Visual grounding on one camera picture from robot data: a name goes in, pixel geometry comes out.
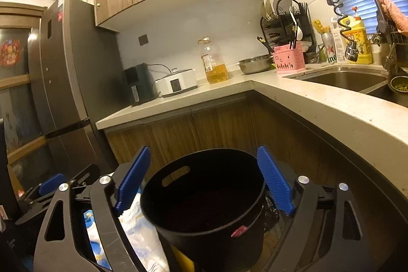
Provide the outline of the pink plastic bag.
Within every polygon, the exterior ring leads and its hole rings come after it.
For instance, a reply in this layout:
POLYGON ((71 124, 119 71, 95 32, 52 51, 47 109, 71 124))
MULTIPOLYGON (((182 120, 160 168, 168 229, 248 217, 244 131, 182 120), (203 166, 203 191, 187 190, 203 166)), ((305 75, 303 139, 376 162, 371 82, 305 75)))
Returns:
POLYGON ((248 230, 248 227, 245 225, 240 226, 239 228, 237 228, 232 234, 231 237, 232 238, 239 238, 241 237, 241 235, 243 235, 246 231, 248 230))

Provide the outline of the yellow detergent bottle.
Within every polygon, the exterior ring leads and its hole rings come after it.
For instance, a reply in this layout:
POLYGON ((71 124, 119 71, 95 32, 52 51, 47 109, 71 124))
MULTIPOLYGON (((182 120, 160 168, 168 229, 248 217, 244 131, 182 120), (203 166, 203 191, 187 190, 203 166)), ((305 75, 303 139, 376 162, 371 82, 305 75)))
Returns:
POLYGON ((354 15, 347 16, 340 21, 342 25, 349 28, 349 30, 343 32, 347 40, 345 57, 351 63, 372 64, 373 58, 366 34, 366 27, 361 16, 358 14, 358 7, 353 6, 351 9, 354 11, 354 15))

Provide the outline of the wooden lower cabinet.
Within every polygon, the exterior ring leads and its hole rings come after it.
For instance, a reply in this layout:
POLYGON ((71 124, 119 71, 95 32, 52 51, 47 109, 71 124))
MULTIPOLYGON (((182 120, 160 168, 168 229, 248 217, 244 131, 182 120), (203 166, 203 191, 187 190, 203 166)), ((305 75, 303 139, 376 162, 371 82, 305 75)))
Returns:
POLYGON ((407 199, 389 180, 327 132, 255 91, 131 120, 104 133, 120 163, 149 146, 149 176, 198 150, 236 148, 255 155, 265 146, 275 160, 316 184, 350 185, 369 226, 407 227, 407 199))

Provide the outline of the white rice cooker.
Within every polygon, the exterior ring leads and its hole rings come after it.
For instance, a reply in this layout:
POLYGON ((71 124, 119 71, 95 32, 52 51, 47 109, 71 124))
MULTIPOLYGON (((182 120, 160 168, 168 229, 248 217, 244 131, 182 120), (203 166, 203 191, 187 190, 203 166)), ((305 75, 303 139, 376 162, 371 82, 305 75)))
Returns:
POLYGON ((193 69, 178 70, 155 80, 156 92, 161 97, 170 97, 198 88, 193 69))

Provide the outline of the black dish rack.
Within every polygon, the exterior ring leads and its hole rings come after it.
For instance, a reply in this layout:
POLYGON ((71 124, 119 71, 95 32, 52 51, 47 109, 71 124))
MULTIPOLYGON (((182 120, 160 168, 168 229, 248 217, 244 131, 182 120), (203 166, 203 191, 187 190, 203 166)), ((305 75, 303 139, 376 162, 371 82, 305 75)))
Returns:
POLYGON ((263 38, 271 48, 293 42, 297 29, 297 33, 301 34, 297 44, 301 44, 305 63, 319 61, 307 3, 297 0, 263 0, 260 11, 263 38))

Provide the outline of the steel bowl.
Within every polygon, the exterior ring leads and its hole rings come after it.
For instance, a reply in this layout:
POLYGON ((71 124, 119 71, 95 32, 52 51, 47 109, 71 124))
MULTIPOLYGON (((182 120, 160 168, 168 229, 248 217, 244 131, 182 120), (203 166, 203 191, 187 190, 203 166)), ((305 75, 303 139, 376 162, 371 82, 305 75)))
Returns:
POLYGON ((251 57, 238 62, 238 66, 243 74, 256 74, 269 71, 272 68, 272 64, 272 55, 251 57))

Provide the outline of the steel sink basin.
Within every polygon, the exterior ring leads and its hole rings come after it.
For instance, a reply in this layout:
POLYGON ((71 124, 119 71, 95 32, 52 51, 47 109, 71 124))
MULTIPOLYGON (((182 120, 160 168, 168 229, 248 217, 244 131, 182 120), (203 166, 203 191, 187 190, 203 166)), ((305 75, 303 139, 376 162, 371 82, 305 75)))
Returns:
POLYGON ((392 92, 388 72, 378 68, 334 66, 289 75, 290 79, 343 88, 407 107, 407 94, 392 92))

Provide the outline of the wooden glass door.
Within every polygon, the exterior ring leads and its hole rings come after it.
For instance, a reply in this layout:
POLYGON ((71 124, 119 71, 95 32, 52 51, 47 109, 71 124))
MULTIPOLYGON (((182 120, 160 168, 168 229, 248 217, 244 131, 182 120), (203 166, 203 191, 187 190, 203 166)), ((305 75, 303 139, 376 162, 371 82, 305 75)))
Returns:
POLYGON ((1 118, 7 144, 7 169, 17 196, 24 192, 24 160, 46 145, 32 100, 28 46, 37 43, 44 8, 1 2, 1 118))

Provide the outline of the black trash bin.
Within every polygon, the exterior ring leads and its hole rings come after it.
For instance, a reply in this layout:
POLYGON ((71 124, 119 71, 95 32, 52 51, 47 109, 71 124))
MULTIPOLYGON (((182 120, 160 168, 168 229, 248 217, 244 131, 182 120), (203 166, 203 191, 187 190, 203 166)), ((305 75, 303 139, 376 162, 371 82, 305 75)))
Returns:
POLYGON ((147 182, 141 207, 203 271, 247 271, 261 256, 265 181, 248 152, 215 148, 178 158, 147 182), (242 225, 248 230, 232 238, 242 225))

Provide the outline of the dark grey refrigerator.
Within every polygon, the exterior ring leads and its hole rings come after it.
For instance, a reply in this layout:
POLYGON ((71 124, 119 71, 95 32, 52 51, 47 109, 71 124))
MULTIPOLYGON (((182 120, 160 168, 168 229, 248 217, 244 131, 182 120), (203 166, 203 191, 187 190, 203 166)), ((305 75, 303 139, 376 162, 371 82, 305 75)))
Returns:
POLYGON ((95 24, 93 6, 56 0, 28 42, 32 96, 58 172, 118 166, 97 122, 130 104, 116 34, 95 24))

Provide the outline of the cooking oil bottle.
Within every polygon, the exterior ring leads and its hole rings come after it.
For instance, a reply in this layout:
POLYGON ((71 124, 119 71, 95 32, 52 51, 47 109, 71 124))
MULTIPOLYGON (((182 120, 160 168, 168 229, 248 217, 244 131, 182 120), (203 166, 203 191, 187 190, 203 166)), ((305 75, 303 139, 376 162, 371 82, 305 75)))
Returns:
POLYGON ((217 44, 208 36, 199 39, 200 58, 203 63, 205 76, 209 84, 215 84, 229 79, 227 67, 221 56, 217 44))

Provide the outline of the pink utensil holder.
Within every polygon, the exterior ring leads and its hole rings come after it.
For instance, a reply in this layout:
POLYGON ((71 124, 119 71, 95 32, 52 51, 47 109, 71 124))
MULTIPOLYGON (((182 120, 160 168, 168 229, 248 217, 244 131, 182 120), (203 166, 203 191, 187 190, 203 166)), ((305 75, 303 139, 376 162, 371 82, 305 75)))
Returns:
POLYGON ((295 48, 290 44, 275 46, 273 59, 278 74, 295 74, 306 69, 300 43, 297 43, 295 48))

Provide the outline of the blue floral white tablecloth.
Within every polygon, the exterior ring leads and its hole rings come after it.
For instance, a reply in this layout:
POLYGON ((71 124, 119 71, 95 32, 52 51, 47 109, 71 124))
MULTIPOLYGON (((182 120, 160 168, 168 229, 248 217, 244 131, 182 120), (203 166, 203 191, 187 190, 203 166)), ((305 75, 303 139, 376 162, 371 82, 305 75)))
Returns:
MULTIPOLYGON (((92 210, 87 210, 84 213, 84 221, 97 264, 111 270, 100 242, 92 210)), ((119 221, 146 271, 170 271, 158 232, 142 212, 140 189, 134 197, 131 207, 119 216, 119 221)))

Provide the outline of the pink cloth on faucet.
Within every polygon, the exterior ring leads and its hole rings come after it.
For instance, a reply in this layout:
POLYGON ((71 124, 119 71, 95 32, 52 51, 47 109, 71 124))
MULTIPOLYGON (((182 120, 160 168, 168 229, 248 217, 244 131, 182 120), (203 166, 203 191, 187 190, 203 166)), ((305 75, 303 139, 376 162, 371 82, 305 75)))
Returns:
POLYGON ((385 13, 385 16, 395 23, 397 31, 407 36, 408 33, 408 18, 404 15, 400 8, 392 0, 379 0, 380 6, 385 13))

